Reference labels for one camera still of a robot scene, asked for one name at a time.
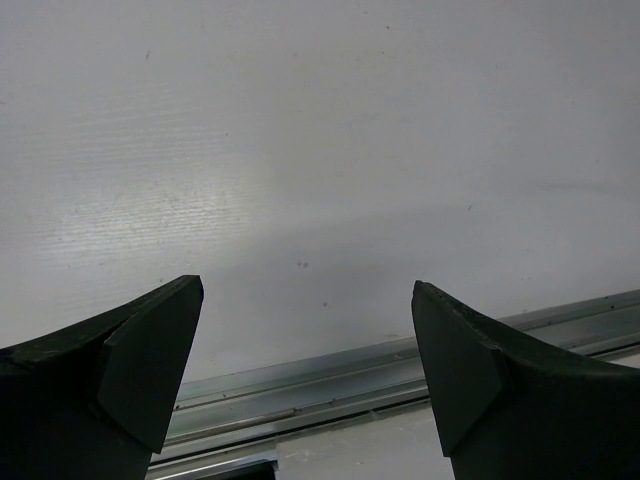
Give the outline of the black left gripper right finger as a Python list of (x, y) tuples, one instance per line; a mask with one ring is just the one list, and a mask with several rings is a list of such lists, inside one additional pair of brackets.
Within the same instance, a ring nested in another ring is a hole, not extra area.
[(458, 479), (635, 479), (639, 372), (542, 342), (416, 282), (411, 311)]

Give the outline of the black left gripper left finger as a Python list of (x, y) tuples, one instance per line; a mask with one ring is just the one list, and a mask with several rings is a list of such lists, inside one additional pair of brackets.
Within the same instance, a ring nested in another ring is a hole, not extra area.
[(162, 450), (203, 285), (183, 275), (1, 351), (4, 479), (142, 479)]

